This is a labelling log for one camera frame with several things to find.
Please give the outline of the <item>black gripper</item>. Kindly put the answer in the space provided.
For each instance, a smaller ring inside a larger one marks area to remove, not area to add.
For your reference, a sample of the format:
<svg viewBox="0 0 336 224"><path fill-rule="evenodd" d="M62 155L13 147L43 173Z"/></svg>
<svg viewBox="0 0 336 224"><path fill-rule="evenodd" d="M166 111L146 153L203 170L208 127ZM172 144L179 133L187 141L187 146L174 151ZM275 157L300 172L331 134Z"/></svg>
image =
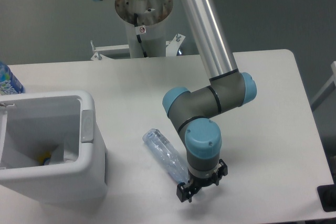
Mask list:
<svg viewBox="0 0 336 224"><path fill-rule="evenodd" d="M197 194L201 187L208 187L212 184L218 186L223 176L228 174L228 167L226 163L219 159L218 165L214 172L211 172L207 177L200 177L188 171L189 182L181 182L177 185L176 195L181 202L192 202L192 197Z"/></svg>

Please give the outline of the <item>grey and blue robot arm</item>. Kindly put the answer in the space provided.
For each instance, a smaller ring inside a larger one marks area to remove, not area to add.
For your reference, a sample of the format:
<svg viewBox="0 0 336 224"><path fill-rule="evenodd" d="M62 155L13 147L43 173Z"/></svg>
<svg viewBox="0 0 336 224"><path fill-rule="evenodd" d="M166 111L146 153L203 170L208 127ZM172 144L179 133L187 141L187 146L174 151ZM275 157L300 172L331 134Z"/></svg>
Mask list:
<svg viewBox="0 0 336 224"><path fill-rule="evenodd" d="M194 92L173 88L162 101L186 148L188 180L178 183L176 194L180 201L191 201L200 189L218 185L228 173L227 165L219 157L221 131L212 117L252 101L257 87L249 74L238 70L212 0L181 3L210 81ZM165 54L162 25L172 11L172 0L115 0L114 6L125 24L132 58Z"/></svg>

